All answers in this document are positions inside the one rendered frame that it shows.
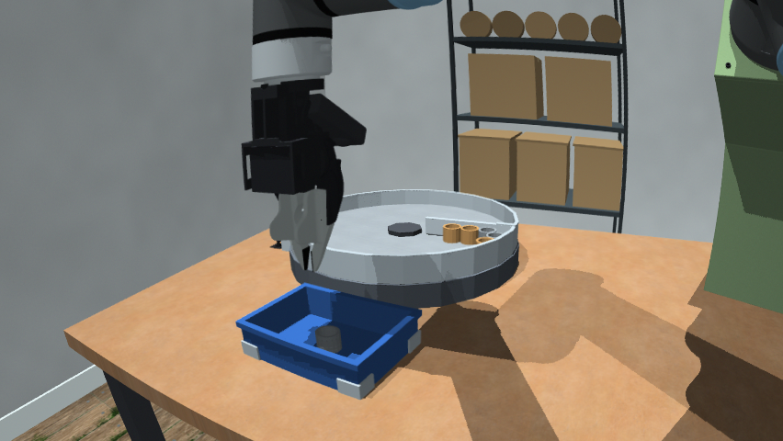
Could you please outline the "blue open crate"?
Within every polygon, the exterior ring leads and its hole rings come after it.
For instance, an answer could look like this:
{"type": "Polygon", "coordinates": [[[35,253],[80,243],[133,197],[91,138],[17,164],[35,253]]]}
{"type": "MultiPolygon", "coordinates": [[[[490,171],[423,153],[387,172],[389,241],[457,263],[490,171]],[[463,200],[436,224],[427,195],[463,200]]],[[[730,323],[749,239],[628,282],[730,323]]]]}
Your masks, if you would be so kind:
{"type": "Polygon", "coordinates": [[[421,316],[422,310],[303,283],[236,327],[244,354],[361,400],[421,344],[421,316]],[[341,331],[337,353],[317,348],[315,330],[325,325],[341,331]]]}

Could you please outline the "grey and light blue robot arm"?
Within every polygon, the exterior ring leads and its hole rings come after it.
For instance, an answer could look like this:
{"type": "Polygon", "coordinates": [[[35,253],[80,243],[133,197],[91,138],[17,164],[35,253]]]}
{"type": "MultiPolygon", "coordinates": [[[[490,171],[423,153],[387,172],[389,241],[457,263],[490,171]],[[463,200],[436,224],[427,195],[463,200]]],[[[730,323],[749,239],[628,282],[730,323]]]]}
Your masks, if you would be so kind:
{"type": "MultiPolygon", "coordinates": [[[[253,0],[252,81],[268,85],[332,72],[332,17],[416,9],[442,0],[253,0]]],[[[732,37],[751,60],[783,75],[783,0],[732,0],[732,37]],[[765,22],[764,22],[765,21],[765,22]]],[[[362,145],[366,127],[322,94],[308,117],[335,146],[362,145]]]]}

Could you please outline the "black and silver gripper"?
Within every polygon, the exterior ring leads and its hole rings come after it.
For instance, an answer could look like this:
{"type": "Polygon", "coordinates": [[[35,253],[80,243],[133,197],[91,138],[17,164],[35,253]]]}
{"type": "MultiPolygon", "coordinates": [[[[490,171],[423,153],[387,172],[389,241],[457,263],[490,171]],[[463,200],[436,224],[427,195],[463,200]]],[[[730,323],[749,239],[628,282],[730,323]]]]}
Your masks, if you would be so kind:
{"type": "Polygon", "coordinates": [[[279,209],[269,226],[271,238],[289,240],[303,270],[308,269],[309,243],[313,243],[312,272],[316,272],[344,195],[336,143],[329,131],[323,132],[308,118],[310,91],[324,89],[324,79],[261,86],[251,88],[253,140],[242,143],[244,190],[275,194],[279,209]],[[247,179],[249,154],[251,178],[247,179]]]}

